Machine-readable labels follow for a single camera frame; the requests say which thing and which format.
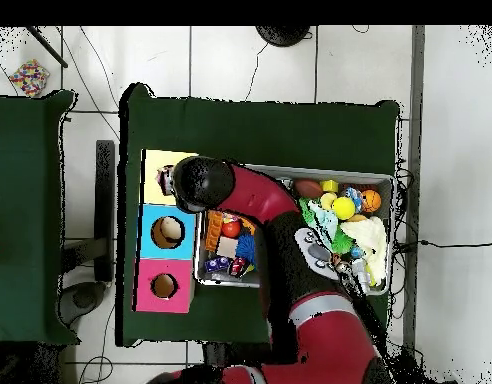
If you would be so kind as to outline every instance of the blue cube face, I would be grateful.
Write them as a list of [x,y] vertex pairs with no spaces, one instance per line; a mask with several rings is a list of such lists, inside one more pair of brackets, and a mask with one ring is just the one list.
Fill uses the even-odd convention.
[[[158,224],[161,222],[160,219],[165,217],[175,218],[183,226],[183,239],[180,242],[171,242],[172,240],[168,237],[168,241],[164,243],[165,248],[161,248],[158,239],[156,244],[152,238],[152,228],[154,227],[154,233],[160,236]],[[143,205],[143,216],[139,219],[141,219],[141,258],[192,259],[196,215],[186,214],[176,206],[145,204]]]

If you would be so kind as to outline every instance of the yellow ball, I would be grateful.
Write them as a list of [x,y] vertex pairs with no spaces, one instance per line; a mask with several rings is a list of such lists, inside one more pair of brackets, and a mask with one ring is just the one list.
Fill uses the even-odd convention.
[[338,219],[345,221],[354,215],[355,206],[349,197],[339,197],[333,202],[332,209]]
[[335,193],[324,193],[321,196],[321,208],[323,208],[325,211],[330,211],[331,206],[333,205],[333,202],[337,198],[337,195]]

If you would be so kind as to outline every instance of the black stand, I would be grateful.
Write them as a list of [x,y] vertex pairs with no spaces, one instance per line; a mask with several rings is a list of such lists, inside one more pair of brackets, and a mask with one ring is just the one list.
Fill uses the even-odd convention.
[[97,141],[95,169],[94,237],[65,245],[61,252],[61,271],[64,274],[93,260],[97,282],[79,283],[61,292],[60,316],[66,325],[100,305],[105,290],[103,282],[113,279],[116,169],[113,141]]
[[35,27],[26,26],[26,29],[31,33],[31,35],[36,38],[40,44],[45,47],[45,49],[52,55],[54,59],[56,59],[63,68],[68,68],[68,63],[66,63],[63,58],[58,54],[56,50],[52,48],[52,46],[48,43],[48,41],[42,37],[42,35],[36,30]]

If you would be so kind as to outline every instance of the orange toy block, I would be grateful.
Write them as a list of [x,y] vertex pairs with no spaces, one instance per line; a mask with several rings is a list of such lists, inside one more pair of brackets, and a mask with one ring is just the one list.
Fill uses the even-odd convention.
[[207,230],[207,239],[205,240],[205,249],[215,252],[219,236],[221,235],[221,226],[223,225],[223,214],[217,211],[209,211],[209,228]]

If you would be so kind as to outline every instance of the green table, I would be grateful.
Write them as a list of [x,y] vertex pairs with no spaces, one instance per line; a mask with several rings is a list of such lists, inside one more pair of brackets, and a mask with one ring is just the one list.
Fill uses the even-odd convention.
[[[258,291],[253,288],[197,284],[188,314],[132,311],[141,149],[393,175],[398,114],[393,101],[363,106],[157,99],[146,86],[131,85],[120,101],[118,167],[118,257],[125,261],[117,265],[117,308],[123,307],[118,309],[123,322],[117,322],[117,334],[122,330],[124,343],[267,341]],[[387,296],[371,297],[371,302],[386,325]]]
[[57,315],[59,123],[72,100],[0,96],[0,341],[77,342]]

